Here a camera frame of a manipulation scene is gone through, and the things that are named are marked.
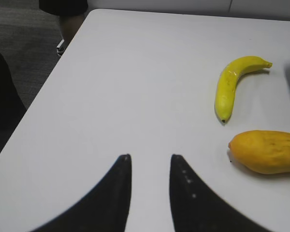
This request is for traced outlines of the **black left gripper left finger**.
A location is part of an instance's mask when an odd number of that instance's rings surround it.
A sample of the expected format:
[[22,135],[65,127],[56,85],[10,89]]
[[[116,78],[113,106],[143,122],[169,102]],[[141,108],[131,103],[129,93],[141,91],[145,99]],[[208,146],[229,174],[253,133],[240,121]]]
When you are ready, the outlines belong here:
[[131,156],[120,155],[101,181],[36,232],[123,232],[131,202]]

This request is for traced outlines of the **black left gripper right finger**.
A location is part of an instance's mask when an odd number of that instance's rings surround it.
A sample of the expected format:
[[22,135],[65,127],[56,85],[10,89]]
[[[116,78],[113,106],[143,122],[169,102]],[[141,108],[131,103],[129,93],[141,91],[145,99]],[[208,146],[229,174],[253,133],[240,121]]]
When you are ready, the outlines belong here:
[[264,232],[215,194],[183,156],[171,157],[170,206],[177,232]]

